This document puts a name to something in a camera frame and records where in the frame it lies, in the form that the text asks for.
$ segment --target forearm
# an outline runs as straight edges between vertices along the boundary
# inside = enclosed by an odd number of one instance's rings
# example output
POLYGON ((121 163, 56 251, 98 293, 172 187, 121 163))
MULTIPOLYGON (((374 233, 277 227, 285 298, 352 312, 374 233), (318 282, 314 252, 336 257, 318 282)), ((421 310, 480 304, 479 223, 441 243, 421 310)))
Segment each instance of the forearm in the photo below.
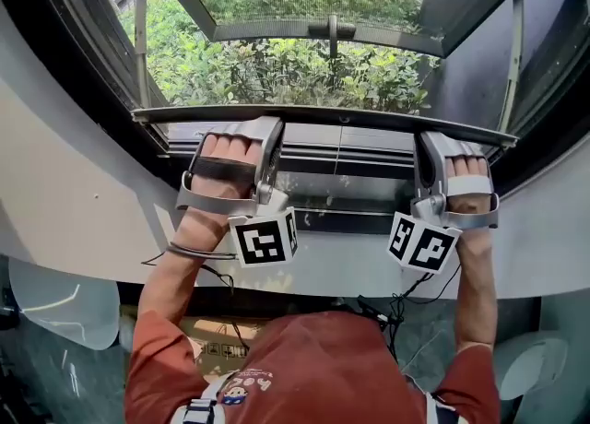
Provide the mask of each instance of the forearm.
POLYGON ((454 324, 457 350, 474 344, 492 347, 496 339, 498 304, 491 247, 474 253, 459 243, 457 251, 462 266, 454 324))
MULTIPOLYGON (((174 242, 182 247, 212 252, 225 232, 225 219, 195 210, 183 218, 174 242)), ((195 288, 196 275, 203 264, 201 259, 166 252, 147 279, 139 298, 138 314, 156 311, 177 324, 195 288)))

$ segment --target finger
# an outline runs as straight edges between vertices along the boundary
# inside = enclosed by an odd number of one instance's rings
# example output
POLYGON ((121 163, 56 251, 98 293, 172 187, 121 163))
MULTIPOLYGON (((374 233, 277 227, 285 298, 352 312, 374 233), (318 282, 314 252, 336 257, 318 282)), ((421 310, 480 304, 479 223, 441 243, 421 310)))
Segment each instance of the finger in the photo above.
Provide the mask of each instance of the finger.
POLYGON ((446 176, 454 177, 453 159, 445 159, 444 163, 446 164, 446 176))
POLYGON ((215 150, 215 146, 218 144, 218 137, 214 134, 209 134, 203 142, 203 148, 201 149, 202 157, 210 157, 215 150))
POLYGON ((453 164, 454 174, 456 176, 460 177, 469 174, 469 170, 467 169, 467 163, 465 162, 465 157, 454 157, 453 164))
POLYGON ((467 170, 469 171, 469 175, 479 175, 478 159, 467 157, 467 170))
POLYGON ((479 167, 479 174, 487 177, 488 176, 488 162, 485 159, 483 159, 482 157, 480 157, 478 159, 478 167, 479 167))
POLYGON ((254 141, 248 147, 244 162, 256 165, 260 161, 260 158, 262 158, 262 145, 260 142, 254 141))
POLYGON ((218 137, 218 144, 215 146, 215 150, 213 150, 211 157, 226 159, 228 156, 228 150, 230 150, 230 138, 226 135, 221 135, 218 137))
POLYGON ((228 150, 228 159, 243 160, 246 157, 246 152, 250 146, 250 139, 245 137, 232 137, 230 148, 228 150))

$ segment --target white wall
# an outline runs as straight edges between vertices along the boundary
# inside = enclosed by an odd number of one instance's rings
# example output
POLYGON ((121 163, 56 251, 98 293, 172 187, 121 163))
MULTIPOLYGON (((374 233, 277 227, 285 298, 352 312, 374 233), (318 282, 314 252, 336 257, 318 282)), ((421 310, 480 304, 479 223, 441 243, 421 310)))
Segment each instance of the white wall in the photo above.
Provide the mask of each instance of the white wall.
MULTIPOLYGON (((69 273, 136 283, 173 232, 174 190, 69 98, 0 6, 0 253, 69 273)), ((501 298, 590 287, 590 143, 502 200, 495 231, 501 298)), ((300 294, 384 297, 418 277, 385 254, 386 236, 306 233, 284 268, 225 265, 236 284, 300 294)), ((453 266, 417 290, 436 296, 453 266)), ((444 297, 456 295, 456 280, 444 297)), ((199 276, 201 284, 213 278, 199 276)))

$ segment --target hand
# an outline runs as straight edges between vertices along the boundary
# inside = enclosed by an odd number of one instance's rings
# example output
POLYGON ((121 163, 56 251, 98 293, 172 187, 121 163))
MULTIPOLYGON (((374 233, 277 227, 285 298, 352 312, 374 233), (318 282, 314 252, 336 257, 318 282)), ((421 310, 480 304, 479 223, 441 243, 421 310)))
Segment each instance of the hand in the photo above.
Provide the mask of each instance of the hand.
MULTIPOLYGON (((488 164, 483 158, 476 157, 455 157, 446 160, 446 169, 449 177, 462 175, 484 175, 488 174, 488 164)), ((489 194, 461 194, 449 196, 448 210, 463 214, 483 214, 490 212, 489 194)), ((490 229, 466 230, 457 242, 457 252, 461 263, 472 264, 482 257, 488 258, 491 254, 490 229)))
MULTIPOLYGON (((262 156, 260 142, 253 142, 244 137, 227 135, 208 135, 201 150, 202 157, 235 160, 243 163, 257 164, 262 156)), ((250 186, 212 180, 193 176, 191 191, 217 198, 243 198, 250 194, 250 186)), ((198 250, 213 250, 228 229, 228 217, 188 208, 181 226, 174 236, 174 242, 182 247, 198 250)))

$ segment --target t-shirt sleeve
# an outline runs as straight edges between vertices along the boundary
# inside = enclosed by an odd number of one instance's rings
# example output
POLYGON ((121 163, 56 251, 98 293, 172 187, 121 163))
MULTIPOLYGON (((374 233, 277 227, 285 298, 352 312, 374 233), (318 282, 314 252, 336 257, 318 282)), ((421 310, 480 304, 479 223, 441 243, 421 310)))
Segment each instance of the t-shirt sleeve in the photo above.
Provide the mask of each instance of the t-shirt sleeve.
POLYGON ((433 394, 453 406, 469 424, 500 423, 492 352, 485 346, 459 352, 433 394))
POLYGON ((168 423, 179 406, 200 397, 205 388, 183 331, 157 312, 139 316, 125 388, 125 423, 168 423))

